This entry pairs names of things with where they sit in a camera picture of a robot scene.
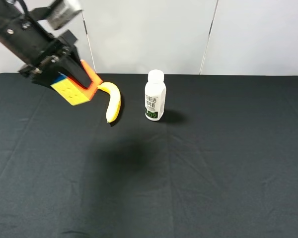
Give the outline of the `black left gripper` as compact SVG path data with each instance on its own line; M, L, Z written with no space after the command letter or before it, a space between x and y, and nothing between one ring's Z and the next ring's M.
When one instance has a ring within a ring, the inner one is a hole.
M31 16L25 1L0 0L0 42L25 65L19 73L32 77L31 83L51 87L60 74L87 89L91 79L86 73L75 43L77 38L67 30L58 37Z

